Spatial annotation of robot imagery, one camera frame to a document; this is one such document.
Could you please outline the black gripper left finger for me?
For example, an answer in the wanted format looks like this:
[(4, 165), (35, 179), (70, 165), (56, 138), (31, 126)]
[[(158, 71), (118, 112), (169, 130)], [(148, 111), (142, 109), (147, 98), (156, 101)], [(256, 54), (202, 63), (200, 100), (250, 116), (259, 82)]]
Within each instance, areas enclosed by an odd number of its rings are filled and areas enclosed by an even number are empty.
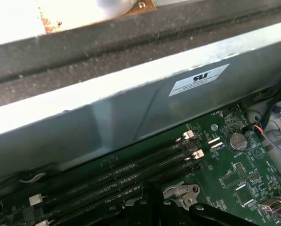
[(155, 183), (145, 181), (141, 197), (122, 203), (101, 204), (69, 221), (71, 226), (152, 226), (155, 201)]

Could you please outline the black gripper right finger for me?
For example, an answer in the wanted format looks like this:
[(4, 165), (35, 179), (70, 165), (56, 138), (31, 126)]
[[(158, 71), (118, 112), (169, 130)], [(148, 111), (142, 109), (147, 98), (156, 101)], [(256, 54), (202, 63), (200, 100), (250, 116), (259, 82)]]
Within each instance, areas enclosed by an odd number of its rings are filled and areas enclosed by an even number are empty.
[(204, 203), (197, 203), (186, 211), (174, 201), (165, 204), (162, 189), (153, 182), (153, 206), (160, 216), (162, 226), (254, 226), (238, 216)]

